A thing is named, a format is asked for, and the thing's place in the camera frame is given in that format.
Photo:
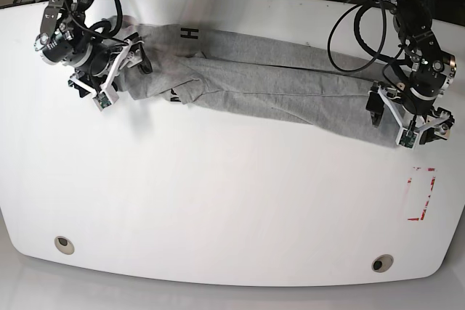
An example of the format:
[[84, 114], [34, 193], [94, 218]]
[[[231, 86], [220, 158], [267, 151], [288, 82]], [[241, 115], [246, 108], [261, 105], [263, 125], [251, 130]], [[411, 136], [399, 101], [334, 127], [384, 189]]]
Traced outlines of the grey t-shirt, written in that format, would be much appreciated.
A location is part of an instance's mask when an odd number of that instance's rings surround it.
[[378, 126], [365, 106], [382, 79], [380, 64], [359, 73], [335, 70], [325, 50], [240, 33], [179, 24], [148, 25], [124, 18], [119, 38], [138, 33], [152, 72], [125, 69], [120, 91], [133, 99], [306, 123], [384, 147], [394, 147], [399, 126], [386, 111]]

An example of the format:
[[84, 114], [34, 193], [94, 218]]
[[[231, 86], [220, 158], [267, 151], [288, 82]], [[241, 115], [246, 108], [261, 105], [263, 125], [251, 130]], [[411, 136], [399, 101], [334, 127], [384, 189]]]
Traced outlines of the red tape rectangle marking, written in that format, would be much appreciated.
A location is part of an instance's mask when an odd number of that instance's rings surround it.
[[422, 221], [431, 199], [437, 169], [414, 167], [408, 177], [404, 215], [407, 221]]

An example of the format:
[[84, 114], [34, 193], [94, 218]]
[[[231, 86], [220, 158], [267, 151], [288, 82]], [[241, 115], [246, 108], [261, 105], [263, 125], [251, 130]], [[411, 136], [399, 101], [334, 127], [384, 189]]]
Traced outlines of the right table grommet hole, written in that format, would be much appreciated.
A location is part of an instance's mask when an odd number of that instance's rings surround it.
[[383, 273], [390, 269], [394, 263], [393, 256], [384, 254], [376, 258], [371, 264], [371, 268], [376, 273]]

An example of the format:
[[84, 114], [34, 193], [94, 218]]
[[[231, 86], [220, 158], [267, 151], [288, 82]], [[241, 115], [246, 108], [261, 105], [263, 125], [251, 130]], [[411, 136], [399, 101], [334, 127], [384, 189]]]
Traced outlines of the table grommet hole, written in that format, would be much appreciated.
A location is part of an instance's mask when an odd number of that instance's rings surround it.
[[74, 244], [66, 237], [57, 236], [54, 239], [54, 245], [59, 252], [65, 255], [72, 255], [75, 252]]
[[376, 258], [371, 264], [371, 268], [376, 273], [383, 273], [390, 269], [394, 263], [393, 256], [384, 254]]

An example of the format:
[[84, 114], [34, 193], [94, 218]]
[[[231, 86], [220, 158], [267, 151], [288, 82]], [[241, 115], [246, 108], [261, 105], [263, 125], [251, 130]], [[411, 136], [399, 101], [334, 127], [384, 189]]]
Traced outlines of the left table grommet hole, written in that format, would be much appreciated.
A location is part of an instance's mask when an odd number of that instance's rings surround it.
[[57, 236], [54, 239], [54, 245], [59, 252], [65, 255], [72, 255], [75, 252], [74, 244], [66, 237]]

